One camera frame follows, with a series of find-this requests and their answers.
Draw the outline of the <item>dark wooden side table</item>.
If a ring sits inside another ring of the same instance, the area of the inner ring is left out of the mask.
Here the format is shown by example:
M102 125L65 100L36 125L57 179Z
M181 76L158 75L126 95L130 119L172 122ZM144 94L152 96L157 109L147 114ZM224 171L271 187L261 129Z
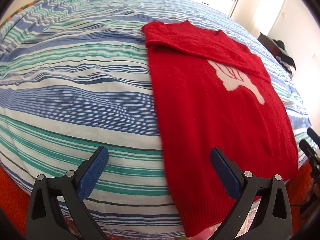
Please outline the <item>dark wooden side table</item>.
M274 56L280 56L282 54L281 48L268 36L263 33L259 34L258 41Z

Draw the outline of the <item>dark clothes pile on table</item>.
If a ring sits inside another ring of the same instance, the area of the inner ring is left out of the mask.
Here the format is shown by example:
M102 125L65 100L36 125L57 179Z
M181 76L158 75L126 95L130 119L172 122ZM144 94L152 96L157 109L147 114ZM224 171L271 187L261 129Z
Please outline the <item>dark clothes pile on table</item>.
M275 56L276 60L285 69L289 77L293 78L294 73L296 71L296 65L293 58L290 57L287 51L285 50L285 44L283 41L273 39L273 42L280 49L280 53L277 56Z

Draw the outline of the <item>red knit sweater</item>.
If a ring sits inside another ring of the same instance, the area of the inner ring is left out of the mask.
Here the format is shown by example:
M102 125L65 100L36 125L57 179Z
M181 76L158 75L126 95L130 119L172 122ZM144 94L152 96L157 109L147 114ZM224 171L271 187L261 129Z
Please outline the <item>red knit sweater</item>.
M210 163L213 148L255 176L289 180L297 143L266 68L245 45L188 21L142 31L169 192L194 237L233 205Z

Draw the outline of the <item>blue green striped bedspread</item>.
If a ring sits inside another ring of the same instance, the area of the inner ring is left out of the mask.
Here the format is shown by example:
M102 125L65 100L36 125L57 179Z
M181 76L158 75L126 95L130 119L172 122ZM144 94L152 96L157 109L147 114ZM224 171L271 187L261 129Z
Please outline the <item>blue green striped bedspread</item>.
M142 31L151 22L221 30L257 55L298 148L310 120L285 70L227 15L189 0L41 0L1 27L1 164L25 192L99 146L109 161L85 204L111 236L186 236L164 169Z

